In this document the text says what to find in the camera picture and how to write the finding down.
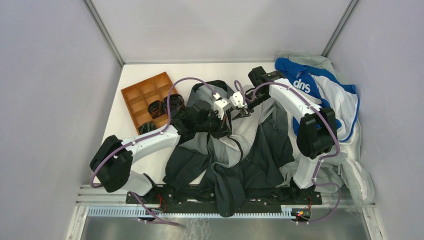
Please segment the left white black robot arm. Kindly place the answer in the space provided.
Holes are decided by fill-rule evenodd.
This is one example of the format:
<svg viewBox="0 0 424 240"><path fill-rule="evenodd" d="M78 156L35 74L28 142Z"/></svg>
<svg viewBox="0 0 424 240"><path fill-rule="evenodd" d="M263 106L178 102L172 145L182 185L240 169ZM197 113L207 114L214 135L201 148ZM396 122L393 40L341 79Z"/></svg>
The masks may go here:
<svg viewBox="0 0 424 240"><path fill-rule="evenodd" d="M197 133L208 133L215 137L229 135L226 113L233 108L227 99L219 99L209 104L198 100L190 107L181 108L167 125L137 137L119 139L108 136L91 160L89 167L92 188L104 188L108 193L120 189L136 192L147 204L154 202L158 191L145 174L131 170L133 163L142 158L192 140Z"/></svg>

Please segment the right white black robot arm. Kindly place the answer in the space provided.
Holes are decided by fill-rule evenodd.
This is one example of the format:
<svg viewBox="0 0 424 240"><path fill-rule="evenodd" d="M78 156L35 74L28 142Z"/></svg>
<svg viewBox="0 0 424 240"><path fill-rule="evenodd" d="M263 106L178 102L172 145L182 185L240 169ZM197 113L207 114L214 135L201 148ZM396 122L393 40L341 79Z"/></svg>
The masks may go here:
<svg viewBox="0 0 424 240"><path fill-rule="evenodd" d="M296 186L289 189L288 196L293 203L302 204L309 198L307 188L317 184L324 159L340 153L336 114L331 107L320 107L307 99L278 70L267 73L258 66L248 73L248 77L254 89L243 94L243 100L237 102L241 107L237 118L249 116L256 106L271 98L285 107L299 123L296 144L301 155L293 176Z"/></svg>

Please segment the grey black zip jacket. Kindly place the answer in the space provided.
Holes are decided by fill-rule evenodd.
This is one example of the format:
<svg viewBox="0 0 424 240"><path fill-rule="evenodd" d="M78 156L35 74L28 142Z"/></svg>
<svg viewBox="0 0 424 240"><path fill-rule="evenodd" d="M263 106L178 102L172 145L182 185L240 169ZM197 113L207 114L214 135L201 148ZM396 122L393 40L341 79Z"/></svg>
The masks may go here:
<svg viewBox="0 0 424 240"><path fill-rule="evenodd" d="M232 134L214 138L199 132L174 148L163 181L176 192L200 178L195 198L215 202L231 217L248 198L266 198L288 183L280 169L293 162L285 108L274 99L255 107L251 116L232 119Z"/></svg>

